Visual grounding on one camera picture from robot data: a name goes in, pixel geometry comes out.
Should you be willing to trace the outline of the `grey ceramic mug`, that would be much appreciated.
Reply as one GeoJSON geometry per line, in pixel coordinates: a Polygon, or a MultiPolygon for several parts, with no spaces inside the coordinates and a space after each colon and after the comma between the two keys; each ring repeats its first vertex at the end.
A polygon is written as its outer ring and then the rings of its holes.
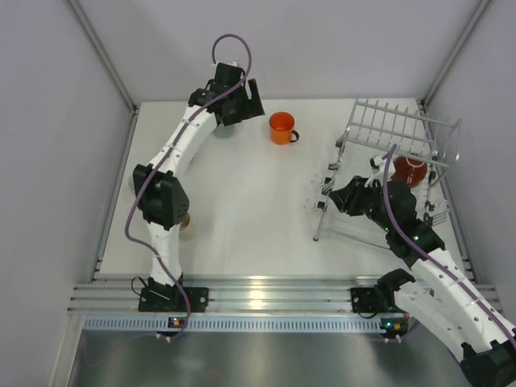
{"type": "Polygon", "coordinates": [[[235,134],[236,125],[231,124],[224,126],[223,124],[218,125],[212,132],[212,134],[220,139],[231,138],[235,134]]]}

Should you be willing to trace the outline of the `orange mug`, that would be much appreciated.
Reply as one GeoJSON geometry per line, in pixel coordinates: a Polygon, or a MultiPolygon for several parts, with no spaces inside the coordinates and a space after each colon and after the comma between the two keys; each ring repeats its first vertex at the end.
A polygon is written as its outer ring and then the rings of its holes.
{"type": "Polygon", "coordinates": [[[300,135],[295,130],[295,118],[288,112],[273,113],[268,121],[270,139],[277,145],[298,142],[300,135]]]}

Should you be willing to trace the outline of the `red floral mug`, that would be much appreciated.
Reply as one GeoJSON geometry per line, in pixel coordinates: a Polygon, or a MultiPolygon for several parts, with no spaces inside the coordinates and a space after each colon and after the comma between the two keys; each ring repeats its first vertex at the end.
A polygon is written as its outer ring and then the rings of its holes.
{"type": "Polygon", "coordinates": [[[420,185],[427,175],[427,163],[406,156],[398,156],[394,164],[393,181],[404,182],[410,189],[420,185]]]}

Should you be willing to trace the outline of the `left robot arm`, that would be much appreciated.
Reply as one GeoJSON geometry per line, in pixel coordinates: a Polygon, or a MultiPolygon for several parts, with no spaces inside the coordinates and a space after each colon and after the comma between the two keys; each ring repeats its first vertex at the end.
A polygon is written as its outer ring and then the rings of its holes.
{"type": "Polygon", "coordinates": [[[264,114],[256,81],[238,65],[219,63],[206,86],[189,97],[185,113],[162,149],[147,163],[135,166],[135,203],[148,226],[145,247],[154,262],[139,294],[140,312],[204,311],[208,291],[183,288],[179,259],[181,223],[189,198],[181,185],[190,161],[203,141],[220,126],[231,126],[264,114]]]}

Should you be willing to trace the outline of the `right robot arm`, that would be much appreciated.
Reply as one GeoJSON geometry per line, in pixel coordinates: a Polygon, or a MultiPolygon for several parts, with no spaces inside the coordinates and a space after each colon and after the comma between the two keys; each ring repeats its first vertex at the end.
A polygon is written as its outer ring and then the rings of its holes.
{"type": "Polygon", "coordinates": [[[416,197],[405,183],[369,184],[355,176],[328,197],[339,212],[374,222],[407,267],[377,280],[373,289],[381,308],[415,317],[453,355],[471,385],[515,381],[515,325],[487,302],[418,218],[416,197]]]}

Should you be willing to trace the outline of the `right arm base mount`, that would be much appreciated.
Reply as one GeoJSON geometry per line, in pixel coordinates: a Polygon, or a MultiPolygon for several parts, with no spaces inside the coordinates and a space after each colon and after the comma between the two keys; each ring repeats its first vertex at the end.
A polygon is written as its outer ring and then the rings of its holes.
{"type": "Polygon", "coordinates": [[[401,286],[415,282],[415,278],[404,269],[398,268],[380,277],[372,287],[350,289],[352,311],[356,314],[400,313],[396,306],[394,293],[401,286]]]}

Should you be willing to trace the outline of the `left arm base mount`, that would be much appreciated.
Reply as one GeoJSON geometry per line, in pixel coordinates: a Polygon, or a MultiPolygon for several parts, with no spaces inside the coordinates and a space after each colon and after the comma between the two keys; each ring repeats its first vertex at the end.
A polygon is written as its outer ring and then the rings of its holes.
{"type": "Polygon", "coordinates": [[[139,312],[186,312],[202,313],[209,304],[209,289],[206,287],[185,287],[186,299],[176,286],[163,285],[149,277],[140,291],[139,312]]]}

